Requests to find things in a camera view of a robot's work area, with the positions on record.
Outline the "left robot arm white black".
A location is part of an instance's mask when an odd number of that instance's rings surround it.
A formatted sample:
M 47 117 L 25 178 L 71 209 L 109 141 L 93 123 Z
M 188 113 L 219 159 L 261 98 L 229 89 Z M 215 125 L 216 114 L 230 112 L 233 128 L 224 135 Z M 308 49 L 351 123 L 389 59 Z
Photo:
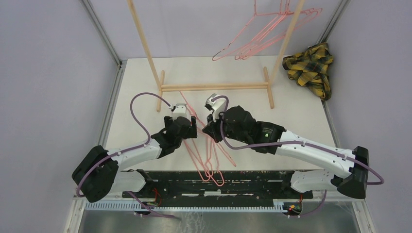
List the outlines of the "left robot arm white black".
M 197 138 L 196 117 L 164 118 L 165 128 L 151 135 L 148 143 L 106 150 L 94 146 L 72 173 L 77 184 L 76 195 L 90 203 L 103 199 L 109 193 L 131 191 L 148 197 L 153 191 L 149 177 L 143 171 L 126 169 L 142 162 L 163 158 L 175 152 L 185 139 Z

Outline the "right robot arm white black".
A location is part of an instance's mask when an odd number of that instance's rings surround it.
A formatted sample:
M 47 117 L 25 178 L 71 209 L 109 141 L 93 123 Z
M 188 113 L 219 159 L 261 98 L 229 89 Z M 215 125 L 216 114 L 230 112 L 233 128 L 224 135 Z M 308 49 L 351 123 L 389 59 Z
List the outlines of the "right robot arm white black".
M 229 108 L 205 105 L 210 111 L 203 132 L 215 142 L 233 139 L 245 145 L 233 150 L 252 149 L 258 153 L 288 156 L 319 170 L 293 171 L 281 184 L 281 193 L 293 198 L 298 193 L 315 190 L 336 190 L 354 199 L 364 199 L 368 186 L 369 150 L 329 147 L 301 137 L 280 125 L 257 121 L 240 106 Z

